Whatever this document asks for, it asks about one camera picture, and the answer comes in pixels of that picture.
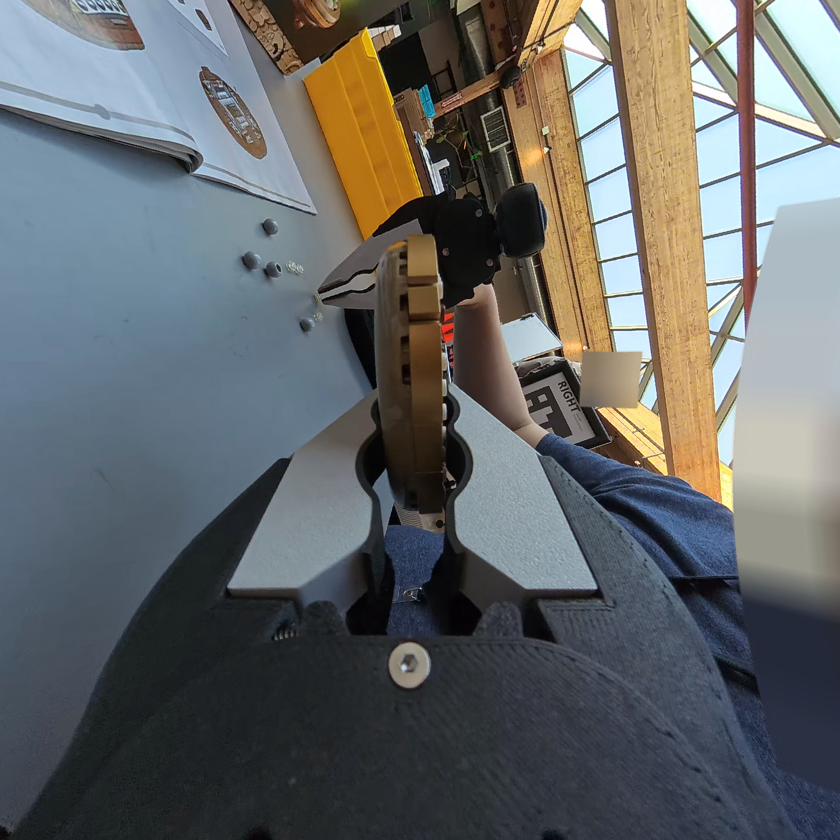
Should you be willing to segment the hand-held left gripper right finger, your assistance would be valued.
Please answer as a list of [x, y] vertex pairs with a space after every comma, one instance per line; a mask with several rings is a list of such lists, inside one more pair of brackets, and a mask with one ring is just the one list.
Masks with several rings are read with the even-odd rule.
[[594, 572], [537, 452], [456, 385], [448, 389], [443, 618], [498, 603], [600, 609]]

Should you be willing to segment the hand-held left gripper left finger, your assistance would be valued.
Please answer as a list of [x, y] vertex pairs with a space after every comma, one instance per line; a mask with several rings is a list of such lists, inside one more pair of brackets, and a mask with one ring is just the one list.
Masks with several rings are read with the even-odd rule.
[[384, 632], [393, 570], [384, 534], [392, 512], [375, 395], [289, 460], [227, 590], [231, 596], [330, 602], [352, 632]]

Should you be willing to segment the gold round lego base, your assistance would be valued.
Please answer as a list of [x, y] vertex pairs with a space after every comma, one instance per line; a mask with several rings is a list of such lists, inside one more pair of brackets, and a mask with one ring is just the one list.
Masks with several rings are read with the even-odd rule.
[[383, 280], [377, 287], [379, 428], [395, 504], [433, 514], [445, 506], [443, 284], [433, 236], [412, 234], [406, 242], [406, 292], [387, 290]]

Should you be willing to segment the person's right forearm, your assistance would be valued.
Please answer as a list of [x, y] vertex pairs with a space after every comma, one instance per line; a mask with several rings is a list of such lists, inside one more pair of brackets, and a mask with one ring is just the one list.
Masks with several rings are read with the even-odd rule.
[[454, 363], [458, 388], [525, 443], [536, 448], [548, 432], [530, 416], [502, 335], [496, 292], [479, 285], [455, 308]]

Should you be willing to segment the black lego set box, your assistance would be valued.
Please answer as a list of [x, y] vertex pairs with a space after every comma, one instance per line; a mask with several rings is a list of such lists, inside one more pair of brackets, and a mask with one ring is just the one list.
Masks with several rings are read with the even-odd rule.
[[328, 56], [364, 27], [363, 1], [231, 1], [284, 75]]

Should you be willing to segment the lego instruction booklet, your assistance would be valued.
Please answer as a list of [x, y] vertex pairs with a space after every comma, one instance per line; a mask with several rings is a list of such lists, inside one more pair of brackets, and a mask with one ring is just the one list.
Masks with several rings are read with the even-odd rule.
[[1, 103], [317, 213], [228, 2], [2, 1]]

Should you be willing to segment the black wrist rest pad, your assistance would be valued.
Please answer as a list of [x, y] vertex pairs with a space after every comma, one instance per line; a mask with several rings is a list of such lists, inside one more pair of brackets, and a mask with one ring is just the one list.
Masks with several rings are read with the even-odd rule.
[[371, 388], [376, 389], [375, 367], [375, 315], [373, 310], [346, 308], [345, 324], [364, 374]]

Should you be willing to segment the framed marker sign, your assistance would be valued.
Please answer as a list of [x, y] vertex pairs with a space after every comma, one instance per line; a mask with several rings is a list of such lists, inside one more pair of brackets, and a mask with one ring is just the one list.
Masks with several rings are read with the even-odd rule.
[[580, 365], [559, 356], [542, 356], [515, 365], [533, 421], [567, 443], [586, 449], [613, 439], [592, 407], [580, 402]]

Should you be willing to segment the yellow plastic bin stack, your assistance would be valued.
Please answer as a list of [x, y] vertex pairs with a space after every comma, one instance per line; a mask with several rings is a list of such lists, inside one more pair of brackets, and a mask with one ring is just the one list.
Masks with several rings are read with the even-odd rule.
[[304, 78], [362, 238], [422, 195], [367, 29]]

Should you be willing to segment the wooden roof beam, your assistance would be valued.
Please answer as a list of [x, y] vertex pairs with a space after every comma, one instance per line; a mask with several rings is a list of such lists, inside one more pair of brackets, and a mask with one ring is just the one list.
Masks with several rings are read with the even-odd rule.
[[686, 3], [605, 10], [668, 473], [719, 501]]

